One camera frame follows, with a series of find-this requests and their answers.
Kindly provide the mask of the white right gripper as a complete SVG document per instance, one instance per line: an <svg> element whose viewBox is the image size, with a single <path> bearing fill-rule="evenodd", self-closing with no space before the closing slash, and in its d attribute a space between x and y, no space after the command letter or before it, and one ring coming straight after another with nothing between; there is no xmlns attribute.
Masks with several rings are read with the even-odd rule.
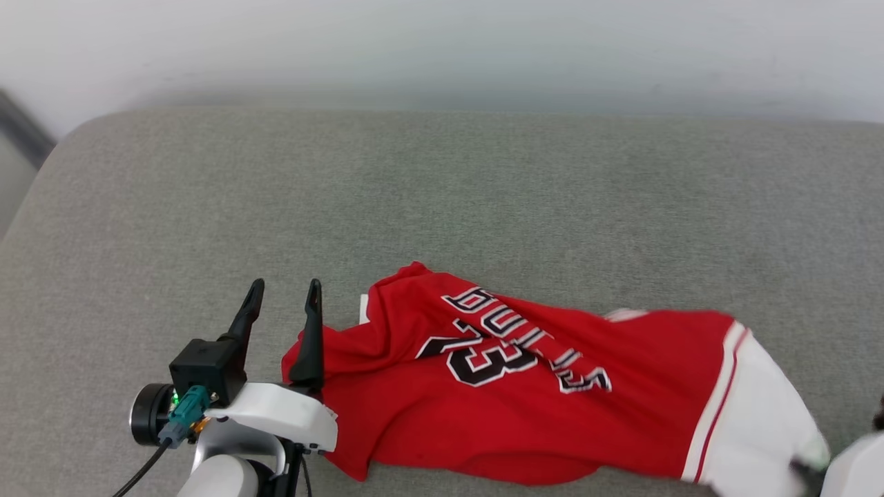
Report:
<svg viewBox="0 0 884 497"><path fill-rule="evenodd" d="M883 432L866 434L834 457L828 467L814 467L798 459L792 472L807 497L863 497L883 495Z"/></svg>

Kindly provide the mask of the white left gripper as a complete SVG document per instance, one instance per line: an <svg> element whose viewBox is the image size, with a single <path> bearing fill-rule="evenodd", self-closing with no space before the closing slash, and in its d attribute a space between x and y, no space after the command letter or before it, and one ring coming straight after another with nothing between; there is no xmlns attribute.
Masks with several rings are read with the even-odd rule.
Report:
<svg viewBox="0 0 884 497"><path fill-rule="evenodd" d="M230 327L218 337L218 342L233 347L237 366L245 365L264 294L265 280L255 279ZM318 279L313 279L307 289L305 315L296 361L289 368L291 389L280 384L247 382L233 402L219 409L219 416L300 443L307 449L334 452L338 442L337 415L315 399L323 396L325 386L322 285Z"/></svg>

